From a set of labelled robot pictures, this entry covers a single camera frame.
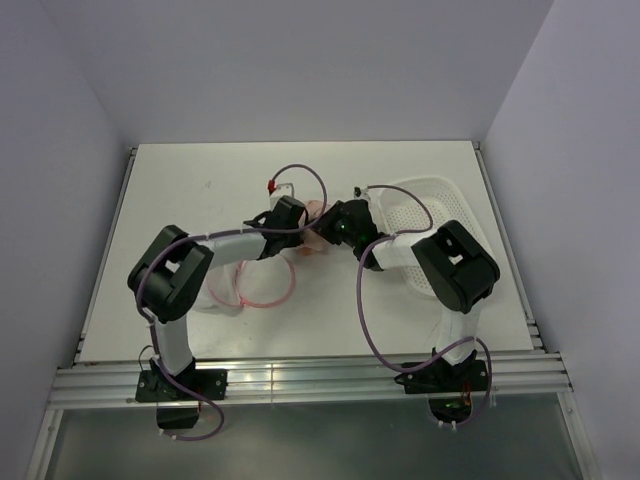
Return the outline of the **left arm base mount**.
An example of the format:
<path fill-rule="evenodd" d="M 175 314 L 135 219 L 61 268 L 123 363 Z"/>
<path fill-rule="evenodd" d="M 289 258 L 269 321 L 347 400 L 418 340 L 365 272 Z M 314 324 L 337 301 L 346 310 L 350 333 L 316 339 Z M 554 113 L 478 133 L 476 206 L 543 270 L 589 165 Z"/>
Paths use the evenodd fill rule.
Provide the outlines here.
<path fill-rule="evenodd" d="M 165 375 L 155 360 L 139 374 L 135 402 L 157 404 L 156 423 L 165 432 L 179 433 L 193 428 L 201 407 L 223 400 L 226 369 L 199 369 L 192 361 L 180 374 Z"/>

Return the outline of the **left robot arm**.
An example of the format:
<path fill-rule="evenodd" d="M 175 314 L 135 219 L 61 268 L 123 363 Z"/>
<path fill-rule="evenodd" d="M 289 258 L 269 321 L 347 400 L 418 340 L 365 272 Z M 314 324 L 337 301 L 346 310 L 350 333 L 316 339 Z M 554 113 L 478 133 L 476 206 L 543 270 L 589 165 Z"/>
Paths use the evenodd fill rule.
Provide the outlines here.
<path fill-rule="evenodd" d="M 155 363 L 163 370 L 158 385 L 170 398 L 183 399 L 195 386 L 187 314 L 208 272 L 301 245 L 307 219 L 302 202 L 283 196 L 241 229 L 189 235 L 168 225 L 158 233 L 131 270 L 127 285 L 151 327 Z"/>

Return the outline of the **white mesh laundry bag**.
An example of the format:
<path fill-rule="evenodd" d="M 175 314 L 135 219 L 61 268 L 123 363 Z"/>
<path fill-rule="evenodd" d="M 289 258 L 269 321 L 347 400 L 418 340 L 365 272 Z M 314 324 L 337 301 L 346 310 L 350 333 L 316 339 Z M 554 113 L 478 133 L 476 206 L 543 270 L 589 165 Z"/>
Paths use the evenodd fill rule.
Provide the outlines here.
<path fill-rule="evenodd" d="M 244 309 L 270 309 L 285 303 L 295 286 L 294 265 L 283 255 L 241 261 L 207 273 L 194 309 L 230 316 Z"/>

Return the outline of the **pink bra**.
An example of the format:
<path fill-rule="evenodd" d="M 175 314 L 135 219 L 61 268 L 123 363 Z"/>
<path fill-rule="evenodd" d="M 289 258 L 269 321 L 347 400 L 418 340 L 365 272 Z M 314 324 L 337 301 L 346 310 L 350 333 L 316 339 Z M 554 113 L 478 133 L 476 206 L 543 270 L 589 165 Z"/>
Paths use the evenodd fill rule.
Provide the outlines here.
<path fill-rule="evenodd" d="M 311 223 L 320 215 L 322 205 L 323 203 L 320 200 L 309 200 L 305 203 L 306 223 Z M 302 233 L 302 240 L 302 245 L 297 249 L 298 254 L 301 256 L 320 254 L 329 246 L 329 243 L 312 229 L 306 229 Z"/>

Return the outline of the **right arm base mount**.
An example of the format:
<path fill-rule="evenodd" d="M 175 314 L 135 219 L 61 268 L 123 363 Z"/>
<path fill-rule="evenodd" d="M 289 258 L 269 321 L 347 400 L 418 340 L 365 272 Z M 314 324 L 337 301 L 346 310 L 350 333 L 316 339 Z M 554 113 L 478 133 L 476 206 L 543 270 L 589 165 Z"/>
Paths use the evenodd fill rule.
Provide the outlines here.
<path fill-rule="evenodd" d="M 430 414 L 436 425 L 458 430 L 475 419 L 491 400 L 492 364 L 477 358 L 477 351 L 462 363 L 450 365 L 443 359 L 413 373 L 400 373 L 394 382 L 407 395 L 429 395 Z"/>

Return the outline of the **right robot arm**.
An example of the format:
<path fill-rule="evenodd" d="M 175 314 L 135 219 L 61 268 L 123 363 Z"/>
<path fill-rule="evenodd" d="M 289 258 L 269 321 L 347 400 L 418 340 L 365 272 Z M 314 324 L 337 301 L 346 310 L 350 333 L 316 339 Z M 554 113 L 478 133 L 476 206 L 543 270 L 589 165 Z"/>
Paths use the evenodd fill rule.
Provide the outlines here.
<path fill-rule="evenodd" d="M 414 373 L 433 365 L 435 383 L 452 390 L 468 374 L 475 360 L 481 302 L 493 292 L 500 269 L 484 247 L 458 221 L 437 229 L 405 230 L 387 234 L 378 230 L 368 203 L 361 199 L 338 202 L 316 219 L 312 230 L 332 245 L 349 246 L 358 259 L 356 308 L 365 341 L 387 368 Z M 362 301 L 362 275 L 366 269 L 385 271 L 418 268 L 425 275 L 442 306 L 442 320 L 435 352 L 415 366 L 389 362 L 369 332 Z"/>

